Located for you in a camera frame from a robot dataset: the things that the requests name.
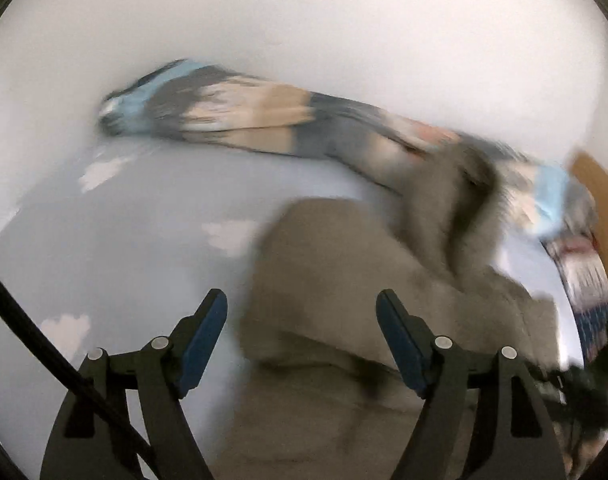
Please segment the patchwork cartoon quilt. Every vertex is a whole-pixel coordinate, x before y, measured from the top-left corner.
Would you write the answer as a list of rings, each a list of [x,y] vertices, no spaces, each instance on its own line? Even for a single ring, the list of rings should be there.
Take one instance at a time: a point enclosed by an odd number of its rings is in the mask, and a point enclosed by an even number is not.
[[[251,152],[335,159],[392,191],[403,188],[413,162],[462,142],[497,168],[506,215],[523,232],[546,240],[586,234],[597,223],[595,200],[576,177],[505,143],[193,60],[167,63],[108,94],[99,124],[111,136],[167,136]]]

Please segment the light blue cloud bedsheet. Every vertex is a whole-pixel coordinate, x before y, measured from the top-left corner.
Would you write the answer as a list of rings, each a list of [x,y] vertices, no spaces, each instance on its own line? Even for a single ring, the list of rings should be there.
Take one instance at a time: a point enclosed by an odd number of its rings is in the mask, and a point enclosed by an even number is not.
[[[189,427],[217,479],[251,479],[234,432],[253,375],[237,324],[248,299],[257,240],[283,208],[309,197],[357,200],[392,226],[398,196],[340,162],[247,153],[153,140],[109,142],[36,185],[0,228],[0,279],[69,362],[86,352],[141,349],[197,309],[210,288],[228,318],[200,386],[182,401]],[[558,311],[561,364],[582,349],[556,266],[541,244],[505,230],[494,266]],[[65,388],[0,318],[0,440],[16,466],[38,479]],[[365,458],[332,456],[281,464],[266,479],[385,479],[414,424],[368,415],[357,443]]]

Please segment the olive hooded puffer jacket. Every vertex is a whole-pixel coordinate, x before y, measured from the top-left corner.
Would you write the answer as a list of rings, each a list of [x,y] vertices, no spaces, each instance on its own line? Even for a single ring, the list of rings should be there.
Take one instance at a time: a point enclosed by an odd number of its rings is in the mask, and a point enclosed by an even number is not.
[[[557,365],[557,310],[495,271],[500,177],[464,144],[403,183],[397,230],[354,200],[291,204],[264,235],[238,329],[252,370],[219,479],[386,479],[421,410],[376,319],[391,289],[462,348]]]

